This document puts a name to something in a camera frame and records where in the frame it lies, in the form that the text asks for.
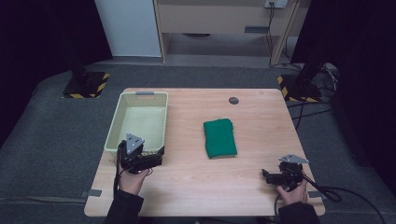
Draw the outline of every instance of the folded cloth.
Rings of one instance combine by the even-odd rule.
[[[204,122],[204,131],[206,152],[210,159],[237,154],[233,139],[233,124],[229,119]]]

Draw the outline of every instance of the white wall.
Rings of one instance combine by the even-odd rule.
[[[113,56],[162,57],[152,0],[95,0]]]

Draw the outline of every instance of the wooden table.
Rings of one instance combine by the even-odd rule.
[[[279,157],[305,158],[279,90],[269,89],[127,89],[169,94],[163,165],[155,167],[139,195],[141,217],[262,217],[274,215],[275,186],[265,183],[262,168],[279,173]],[[229,103],[237,97],[239,104]],[[238,151],[234,158],[212,159],[205,151],[203,123],[228,118]],[[307,164],[304,170],[313,179]],[[104,217],[113,200],[115,165],[104,151],[85,206],[89,217]],[[318,215],[320,198],[309,199]]]

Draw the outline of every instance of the black curtain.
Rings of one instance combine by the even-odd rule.
[[[70,70],[59,30],[54,29],[43,6],[56,16],[56,27],[64,31],[82,65],[112,58],[93,0],[2,0],[0,146],[21,116],[37,83]]]
[[[394,1],[313,0],[292,62],[312,63],[316,55],[338,68],[332,105],[340,127],[357,159],[367,160],[396,195],[395,8]]]

